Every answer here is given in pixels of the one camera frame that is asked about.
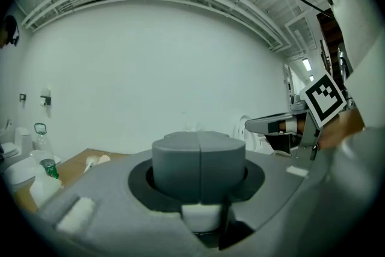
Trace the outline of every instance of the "ceiling light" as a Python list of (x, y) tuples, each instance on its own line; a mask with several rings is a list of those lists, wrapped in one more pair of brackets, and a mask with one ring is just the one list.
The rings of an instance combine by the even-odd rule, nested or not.
[(303, 64), (305, 65), (306, 70), (311, 71), (312, 67), (310, 66), (309, 59), (305, 58), (302, 60)]

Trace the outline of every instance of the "wooden table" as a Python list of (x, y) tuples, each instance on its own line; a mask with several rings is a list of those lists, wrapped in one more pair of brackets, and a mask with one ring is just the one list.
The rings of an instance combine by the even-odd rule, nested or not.
[[(64, 187), (74, 183), (83, 175), (85, 169), (85, 161), (91, 155), (95, 155), (98, 157), (101, 157), (102, 155), (107, 155), (110, 159), (120, 159), (127, 157), (127, 154), (87, 149), (57, 167), (59, 179), (61, 180), (61, 183)], [(31, 187), (32, 183), (27, 184), (20, 190), (17, 190), (14, 194), (14, 199), (16, 203), (24, 209), (27, 209), (31, 212), (36, 212), (36, 204), (33, 201), (31, 195), (29, 194), (29, 188)]]

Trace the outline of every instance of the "white container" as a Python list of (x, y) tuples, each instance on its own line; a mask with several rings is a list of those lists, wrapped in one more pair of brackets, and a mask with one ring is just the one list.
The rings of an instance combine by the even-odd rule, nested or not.
[(46, 174), (43, 166), (37, 165), (35, 168), (35, 181), (29, 192), (40, 208), (52, 195), (61, 188), (61, 181)]

